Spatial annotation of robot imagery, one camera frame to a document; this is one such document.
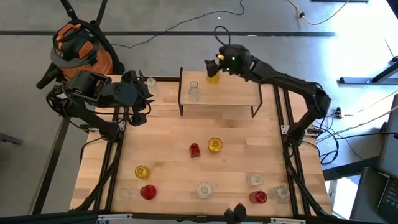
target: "red cup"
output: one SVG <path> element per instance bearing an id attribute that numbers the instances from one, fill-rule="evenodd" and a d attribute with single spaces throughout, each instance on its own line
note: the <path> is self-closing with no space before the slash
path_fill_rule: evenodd
<path id="1" fill-rule="evenodd" d="M 144 199 L 151 200 L 156 196 L 156 188 L 155 188 L 155 186 L 149 184 L 149 185 L 141 188 L 141 190 L 139 191 L 139 194 L 141 194 L 141 196 Z"/>
<path id="2" fill-rule="evenodd" d="M 192 145 L 189 147 L 189 154 L 191 155 L 191 158 L 200 157 L 199 145 L 192 143 Z"/>
<path id="3" fill-rule="evenodd" d="M 249 200 L 251 203 L 265 203 L 267 201 L 267 194 L 261 190 L 251 192 L 249 194 Z"/>

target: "orange vacuum cleaner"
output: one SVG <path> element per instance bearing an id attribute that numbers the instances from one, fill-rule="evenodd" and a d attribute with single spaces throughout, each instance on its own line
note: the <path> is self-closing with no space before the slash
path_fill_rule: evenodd
<path id="1" fill-rule="evenodd" d="M 124 65 L 100 29 L 107 1 L 103 0 L 97 20 L 90 23 L 78 19 L 67 0 L 61 0 L 61 3 L 71 21 L 53 36 L 52 63 L 36 87 L 43 89 L 54 79 L 57 82 L 68 81 L 79 70 L 122 75 Z"/>

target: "wooden table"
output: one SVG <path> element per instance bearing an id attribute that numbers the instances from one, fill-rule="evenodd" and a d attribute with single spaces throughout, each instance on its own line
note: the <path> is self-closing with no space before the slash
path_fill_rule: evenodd
<path id="1" fill-rule="evenodd" d="M 243 78 L 221 72 L 217 84 L 207 81 L 205 71 L 181 71 L 180 114 L 184 105 L 250 106 L 252 117 L 262 105 L 262 93 L 259 84 L 245 82 Z M 197 82 L 199 99 L 189 96 L 190 83 Z"/>
<path id="2" fill-rule="evenodd" d="M 111 78 L 114 82 L 120 79 Z M 112 212 L 223 215 L 228 207 L 234 208 L 240 202 L 249 216 L 292 216 L 289 199 L 269 198 L 261 205 L 248 200 L 249 193 L 255 190 L 269 192 L 277 186 L 287 186 L 272 85 L 261 86 L 265 105 L 255 118 L 251 118 L 248 107 L 213 105 L 187 107 L 184 116 L 180 116 L 178 82 L 158 82 L 157 85 L 160 94 L 154 97 L 147 123 L 126 126 Z M 290 100 L 297 121 L 307 108 L 300 95 L 290 93 Z M 113 109 L 101 111 L 113 112 Z M 99 133 L 90 133 L 87 140 L 98 137 Z M 212 137 L 220 138 L 224 144 L 215 155 L 206 149 Z M 310 137 L 305 137 L 305 141 L 315 143 Z M 191 159 L 188 148 L 193 142 L 199 144 L 201 157 Z M 86 146 L 70 208 L 79 206 L 97 184 L 105 147 L 106 141 Z M 323 209 L 331 213 L 317 150 L 302 144 L 300 153 L 309 191 Z M 134 169 L 141 164 L 151 170 L 147 180 L 134 175 Z M 246 175 L 250 173 L 262 174 L 264 185 L 250 187 L 246 182 Z M 200 182 L 213 186 L 213 195 L 208 200 L 196 195 Z M 158 190 L 156 198 L 150 201 L 139 195 L 141 187 L 147 184 L 155 185 Z M 107 186 L 104 189 L 101 208 L 108 191 Z M 298 209 L 303 213 L 297 186 L 296 192 Z"/>

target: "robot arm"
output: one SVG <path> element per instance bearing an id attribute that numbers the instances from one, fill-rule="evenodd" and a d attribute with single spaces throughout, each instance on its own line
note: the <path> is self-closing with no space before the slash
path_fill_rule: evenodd
<path id="1" fill-rule="evenodd" d="M 102 137 L 115 142 L 119 124 L 107 122 L 86 108 L 85 103 L 100 108 L 132 108 L 134 115 L 128 119 L 133 126 L 146 122 L 146 114 L 140 113 L 149 104 L 146 99 L 152 95 L 143 82 L 143 76 L 137 78 L 134 71 L 122 76 L 123 82 L 111 83 L 111 78 L 94 72 L 82 70 L 66 83 L 55 85 L 47 95 L 50 107 L 64 117 L 80 118 L 98 128 Z"/>
<path id="2" fill-rule="evenodd" d="M 242 45 L 224 45 L 219 48 L 219 54 L 216 56 L 219 59 L 218 64 L 214 60 L 205 61 L 209 77 L 222 70 L 231 75 L 239 75 L 246 81 L 275 84 L 304 97 L 308 111 L 300 121 L 290 125 L 285 137 L 291 146 L 301 145 L 305 130 L 316 119 L 323 118 L 327 114 L 331 99 L 319 84 L 274 70 L 269 64 L 252 56 L 250 51 Z"/>

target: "concrete floor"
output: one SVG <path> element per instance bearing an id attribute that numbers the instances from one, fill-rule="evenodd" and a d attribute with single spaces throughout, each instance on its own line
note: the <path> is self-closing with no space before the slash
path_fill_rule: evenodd
<path id="1" fill-rule="evenodd" d="M 311 21 L 320 21 L 341 3 L 295 1 Z M 71 1 L 76 13 L 94 19 L 100 1 Z M 398 55 L 397 19 L 385 0 L 367 4 L 349 3 L 337 16 L 320 26 L 297 19 L 293 7 L 281 0 L 244 0 L 243 16 L 215 14 L 181 25 L 175 30 L 210 31 L 224 25 L 234 31 L 337 32 L 338 37 L 232 37 L 246 45 L 253 55 L 290 75 L 323 85 L 333 99 L 331 108 L 356 111 L 392 93 L 396 86 L 341 86 L 341 76 L 372 76 Z M 110 1 L 104 15 L 105 31 L 158 31 L 193 16 L 224 9 L 240 12 L 238 0 L 120 0 Z M 0 2 L 1 30 L 57 30 L 68 21 L 62 5 L 51 0 L 3 0 Z M 109 37 L 111 43 L 132 45 L 149 37 Z M 214 37 L 157 37 L 132 50 L 116 48 L 126 69 L 141 69 L 146 76 L 177 76 L 180 66 L 203 69 L 203 60 L 213 58 L 219 43 Z M 32 199 L 49 158 L 60 118 L 47 106 L 51 89 L 35 88 L 47 69 L 51 37 L 0 36 L 0 131 L 24 140 L 23 145 L 0 144 L 0 217 L 30 213 Z M 335 121 L 333 129 L 345 129 L 388 110 L 388 103 L 376 106 L 358 118 Z M 383 119 L 353 133 L 379 128 Z M 86 134 L 70 126 L 43 212 L 69 208 L 79 168 L 79 151 Z M 350 139 L 362 157 L 380 150 L 378 137 Z M 333 141 L 320 145 L 322 152 L 334 149 Z M 340 144 L 337 160 L 324 169 L 359 160 Z"/>

